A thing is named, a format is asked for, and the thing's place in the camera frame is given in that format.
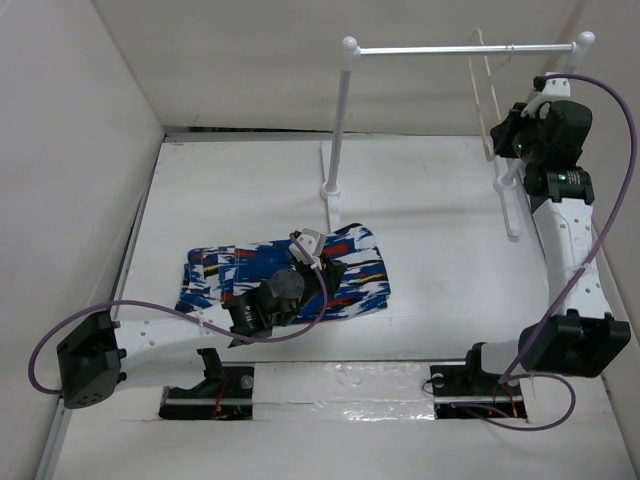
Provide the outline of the blue white red patterned trousers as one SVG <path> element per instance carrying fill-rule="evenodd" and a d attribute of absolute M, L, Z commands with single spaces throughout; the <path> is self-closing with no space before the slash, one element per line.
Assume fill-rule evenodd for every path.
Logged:
<path fill-rule="evenodd" d="M 197 248 L 188 252 L 176 309 L 231 306 L 248 297 L 269 326 L 369 314 L 387 307 L 391 286 L 373 233 L 354 223 L 330 233 L 313 268 L 289 239 Z"/>

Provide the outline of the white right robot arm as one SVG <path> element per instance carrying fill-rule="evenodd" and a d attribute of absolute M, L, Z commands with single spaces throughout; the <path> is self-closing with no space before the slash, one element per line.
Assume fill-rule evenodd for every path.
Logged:
<path fill-rule="evenodd" d="M 546 264 L 549 305 L 514 342 L 505 376 L 551 373 L 594 378 L 631 340 L 602 290 L 592 232 L 590 174 L 578 166 L 592 112 L 570 101 L 518 102 L 490 131 L 496 154 L 525 164 L 523 188 Z"/>

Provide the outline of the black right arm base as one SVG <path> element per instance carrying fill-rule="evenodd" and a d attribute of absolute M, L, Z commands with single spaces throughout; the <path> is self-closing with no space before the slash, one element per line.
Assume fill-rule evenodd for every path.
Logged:
<path fill-rule="evenodd" d="M 431 364 L 422 390 L 433 398 L 437 420 L 525 419 L 526 407 L 519 384 L 500 384 L 502 368 L 482 367 L 483 343 L 474 344 L 464 360 Z"/>

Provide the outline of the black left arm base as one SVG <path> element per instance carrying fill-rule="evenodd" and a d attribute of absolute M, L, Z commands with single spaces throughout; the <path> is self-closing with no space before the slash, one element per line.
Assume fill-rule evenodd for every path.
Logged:
<path fill-rule="evenodd" d="M 158 416 L 173 421 L 253 419 L 255 365 L 224 364 L 214 348 L 198 349 L 203 378 L 190 389 L 165 387 Z"/>

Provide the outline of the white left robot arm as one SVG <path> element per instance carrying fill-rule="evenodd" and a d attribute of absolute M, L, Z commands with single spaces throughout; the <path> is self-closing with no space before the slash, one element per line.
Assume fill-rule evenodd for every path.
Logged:
<path fill-rule="evenodd" d="M 328 308 L 346 270 L 327 255 L 313 265 L 294 261 L 240 296 L 150 321 L 117 322 L 108 309 L 99 309 L 56 348 L 64 405 L 87 408 L 143 386 L 211 398 L 227 381 L 215 337 L 230 338 L 232 347 L 275 342 L 274 329 L 290 325 L 313 300 Z"/>

